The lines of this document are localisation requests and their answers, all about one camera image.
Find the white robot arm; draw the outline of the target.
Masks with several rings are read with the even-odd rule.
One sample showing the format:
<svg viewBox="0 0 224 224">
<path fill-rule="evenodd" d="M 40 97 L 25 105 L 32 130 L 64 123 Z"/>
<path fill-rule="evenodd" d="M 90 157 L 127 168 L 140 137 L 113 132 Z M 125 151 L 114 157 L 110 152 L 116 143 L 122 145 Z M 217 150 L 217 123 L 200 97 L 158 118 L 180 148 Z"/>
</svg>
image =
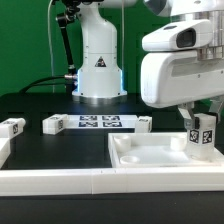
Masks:
<svg viewBox="0 0 224 224">
<path fill-rule="evenodd" d="M 69 68 L 78 78 L 75 97 L 97 102 L 122 93 L 116 62 L 115 27 L 99 9 L 132 6 L 137 0 L 62 0 L 67 24 L 79 20 L 83 65 Z M 142 39 L 147 52 L 141 64 L 141 98 L 146 105 L 176 105 L 186 129 L 202 122 L 193 114 L 198 100 L 209 99 L 209 114 L 220 121 L 224 108 L 224 0 L 143 0 L 154 14 L 171 22 Z"/>
</svg>

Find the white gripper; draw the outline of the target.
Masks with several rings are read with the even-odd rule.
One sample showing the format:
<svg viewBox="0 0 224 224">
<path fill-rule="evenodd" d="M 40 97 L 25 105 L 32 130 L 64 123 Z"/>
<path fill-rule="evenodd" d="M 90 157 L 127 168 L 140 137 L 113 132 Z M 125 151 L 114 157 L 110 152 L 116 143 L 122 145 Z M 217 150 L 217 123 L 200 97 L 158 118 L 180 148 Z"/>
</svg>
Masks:
<svg viewBox="0 0 224 224">
<path fill-rule="evenodd" d="M 142 61 L 142 100 L 154 108 L 180 104 L 187 130 L 200 127 L 193 101 L 211 98 L 209 112 L 220 115 L 224 108 L 220 95 L 224 95 L 224 59 L 199 61 L 197 52 L 190 50 L 148 53 Z"/>
</svg>

